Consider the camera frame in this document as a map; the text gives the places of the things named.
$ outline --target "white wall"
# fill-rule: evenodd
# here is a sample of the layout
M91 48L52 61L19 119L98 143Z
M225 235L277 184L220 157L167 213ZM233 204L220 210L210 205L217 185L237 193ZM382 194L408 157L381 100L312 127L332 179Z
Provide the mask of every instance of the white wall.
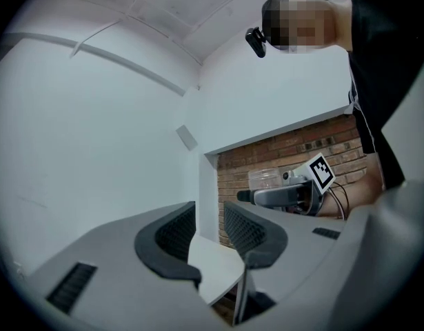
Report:
M258 58L246 30L212 53L201 68L196 105L186 118L204 153L323 120L348 105L347 53L330 47Z
M32 0L6 33L29 33L80 42L109 22L122 18L85 44L127 59L174 83L196 86L200 65L161 33L125 15L80 0Z
M405 180L424 181L424 64L382 133Z
M190 198L182 98L70 51L24 39L0 63L0 233L27 274L93 227Z

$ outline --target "ceiling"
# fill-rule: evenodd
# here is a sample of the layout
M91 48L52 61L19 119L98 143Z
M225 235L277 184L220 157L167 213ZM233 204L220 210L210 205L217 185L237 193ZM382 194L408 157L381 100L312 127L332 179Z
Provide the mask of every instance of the ceiling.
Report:
M165 34L202 62L261 19L265 0L85 0L122 12Z

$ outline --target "person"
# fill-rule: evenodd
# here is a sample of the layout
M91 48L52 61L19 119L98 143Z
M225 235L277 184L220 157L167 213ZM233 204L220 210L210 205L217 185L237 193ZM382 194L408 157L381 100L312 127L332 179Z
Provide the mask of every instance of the person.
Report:
M404 181L381 129L397 109L424 63L423 40L409 25L400 0L267 0L262 29L269 44L300 52L329 46L347 51L352 76L350 107L366 154L366 174L337 197L349 211L374 203ZM339 216L325 196L319 216Z

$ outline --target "gray surface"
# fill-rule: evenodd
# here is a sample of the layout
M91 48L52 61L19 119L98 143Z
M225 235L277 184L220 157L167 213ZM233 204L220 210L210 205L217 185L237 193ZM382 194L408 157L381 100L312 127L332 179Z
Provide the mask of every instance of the gray surface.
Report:
M60 330L222 330L227 326L206 306L190 282L158 278L136 259L133 238L174 205L96 228L66 248L29 279L42 295L77 261L98 265L93 280L65 317L26 285L17 285L34 309ZM424 252L424 185L386 192L376 205L335 221L244 204L285 228L289 245L268 269L252 271L259 291L279 303L238 325L241 330L350 330L394 297ZM316 227L340 230L337 240Z
M424 254L424 185L411 182L376 203L329 329L360 325L394 298ZM411 329L422 327L412 318Z
M224 328L190 281L162 279L145 267L134 250L137 232L183 204L101 225L43 264L28 279L42 296L76 262L98 267L70 316L107 330L165 330L183 318L185 328Z
M298 248L295 247L295 253L286 259L285 256L281 257L276 262L278 265L273 265L271 271L257 272L256 287L264 285L269 293L283 297L280 304L247 323L245 330L262 330L266 325L269 330L282 330L285 327L293 331L329 330L326 325L356 259L363 238L363 228L371 209L372 206L355 209L346 224L344 221L333 221L332 229L336 229L334 225L345 226L337 240L320 237L333 241L330 247L327 243L321 243L320 239L316 241L311 238L312 243L310 240L308 243L304 242L305 249L301 252L305 255L302 257L295 255L298 253ZM313 220L314 226L320 220L315 217L303 218ZM303 226L290 223L287 225L287 233L293 234L290 241L295 240L297 245L303 242L302 238L297 237L298 231L306 234L302 232Z
M323 227L342 231L345 226L340 220L290 214L249 203L239 205L281 226L288 235L287 247L274 265L251 272L257 290L265 291L275 301L285 298L310 276L336 243L312 233L313 229Z

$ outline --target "black mesh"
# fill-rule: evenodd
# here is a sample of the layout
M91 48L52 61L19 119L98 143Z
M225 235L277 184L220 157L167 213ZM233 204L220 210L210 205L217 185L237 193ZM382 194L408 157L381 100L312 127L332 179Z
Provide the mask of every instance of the black mesh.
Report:
M285 230L250 212L253 207L224 203L224 229L249 270L270 267L287 246Z
M195 202L149 223L135 237L138 258L160 277L191 280L198 287L201 273L187 264L195 223Z
M224 207L224 224L232 244L241 258L265 241L265 228L239 214L236 210Z
M77 263L46 300L62 312L69 314L96 270L95 266Z
M155 234L158 246L169 255L187 262L189 247L196 230L195 207L163 225Z

